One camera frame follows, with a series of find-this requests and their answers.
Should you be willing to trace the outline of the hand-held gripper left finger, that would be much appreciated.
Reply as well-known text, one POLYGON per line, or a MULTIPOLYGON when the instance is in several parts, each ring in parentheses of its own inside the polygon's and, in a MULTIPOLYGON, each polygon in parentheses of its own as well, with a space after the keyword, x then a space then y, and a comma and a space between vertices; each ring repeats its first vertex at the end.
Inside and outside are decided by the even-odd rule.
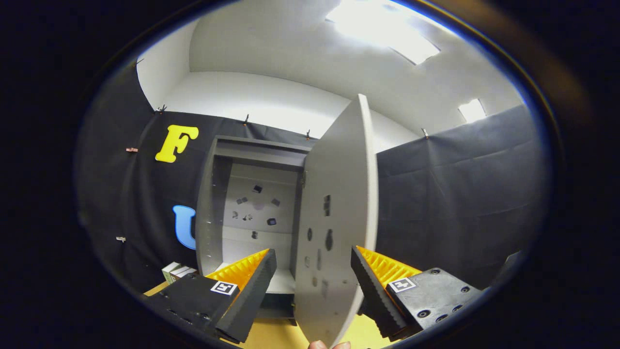
POLYGON ((277 269, 272 248, 206 276, 188 274, 145 298, 147 307, 207 343, 242 343, 277 269))

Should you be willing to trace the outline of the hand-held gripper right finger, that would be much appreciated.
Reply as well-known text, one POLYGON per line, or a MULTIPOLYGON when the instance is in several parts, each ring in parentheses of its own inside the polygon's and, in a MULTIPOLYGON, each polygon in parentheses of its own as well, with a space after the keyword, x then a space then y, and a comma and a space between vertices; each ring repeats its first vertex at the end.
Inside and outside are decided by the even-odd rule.
POLYGON ((421 271, 363 247, 352 247, 351 268, 364 295, 364 314, 391 342, 451 317, 483 295, 441 268, 421 271))

